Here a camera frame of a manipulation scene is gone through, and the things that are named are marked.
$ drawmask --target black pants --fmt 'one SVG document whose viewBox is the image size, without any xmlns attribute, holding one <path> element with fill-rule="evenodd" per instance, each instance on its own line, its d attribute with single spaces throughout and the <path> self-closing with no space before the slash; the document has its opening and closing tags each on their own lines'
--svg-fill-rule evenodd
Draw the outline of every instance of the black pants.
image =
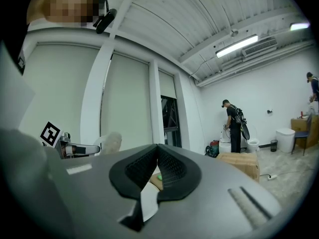
<svg viewBox="0 0 319 239">
<path fill-rule="evenodd" d="M 231 143 L 231 152 L 240 153 L 240 127 L 235 127 L 230 129 L 230 143 Z"/>
</svg>

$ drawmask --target air conditioner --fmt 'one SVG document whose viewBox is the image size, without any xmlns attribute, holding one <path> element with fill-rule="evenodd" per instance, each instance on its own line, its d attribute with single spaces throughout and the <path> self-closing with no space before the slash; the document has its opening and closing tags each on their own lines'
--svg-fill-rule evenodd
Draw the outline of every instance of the air conditioner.
<svg viewBox="0 0 319 239">
<path fill-rule="evenodd" d="M 242 53 L 245 58 L 248 58 L 261 52 L 264 53 L 264 51 L 269 49 L 277 49 L 277 41 L 275 38 L 268 38 L 258 43 L 254 43 L 253 45 L 250 45 L 248 47 L 245 47 L 244 49 L 242 49 Z"/>
</svg>

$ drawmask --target concrete floor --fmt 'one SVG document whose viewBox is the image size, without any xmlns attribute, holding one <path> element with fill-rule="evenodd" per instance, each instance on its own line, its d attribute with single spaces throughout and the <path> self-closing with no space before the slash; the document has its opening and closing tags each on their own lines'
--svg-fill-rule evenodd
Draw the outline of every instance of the concrete floor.
<svg viewBox="0 0 319 239">
<path fill-rule="evenodd" d="M 308 188 L 319 162 L 319 144 L 306 149 L 304 156 L 303 149 L 296 145 L 292 155 L 262 148 L 257 152 L 257 157 L 260 174 L 278 176 L 271 181 L 268 181 L 267 176 L 261 176 L 260 184 L 278 199 L 283 208 L 286 208 L 294 205 Z"/>
</svg>

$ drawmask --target extension cord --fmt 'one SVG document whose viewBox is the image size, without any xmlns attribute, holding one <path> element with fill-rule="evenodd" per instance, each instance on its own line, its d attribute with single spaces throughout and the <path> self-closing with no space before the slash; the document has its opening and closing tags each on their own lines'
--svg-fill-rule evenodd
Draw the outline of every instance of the extension cord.
<svg viewBox="0 0 319 239">
<path fill-rule="evenodd" d="M 274 180 L 274 179 L 276 179 L 276 178 L 277 178 L 277 175 L 276 175 L 276 174 L 272 175 L 271 177 L 267 177 L 267 179 L 268 179 L 269 181 Z"/>
</svg>

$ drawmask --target headset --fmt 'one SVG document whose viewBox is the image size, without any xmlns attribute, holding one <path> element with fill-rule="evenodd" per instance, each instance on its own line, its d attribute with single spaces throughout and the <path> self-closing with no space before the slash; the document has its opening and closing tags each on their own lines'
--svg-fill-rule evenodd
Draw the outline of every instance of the headset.
<svg viewBox="0 0 319 239">
<path fill-rule="evenodd" d="M 116 9 L 109 9 L 108 0 L 99 0 L 99 11 L 104 10 L 102 15 L 99 15 L 98 20 L 93 24 L 96 27 L 96 32 L 101 34 L 107 28 L 107 26 L 115 19 Z"/>
</svg>

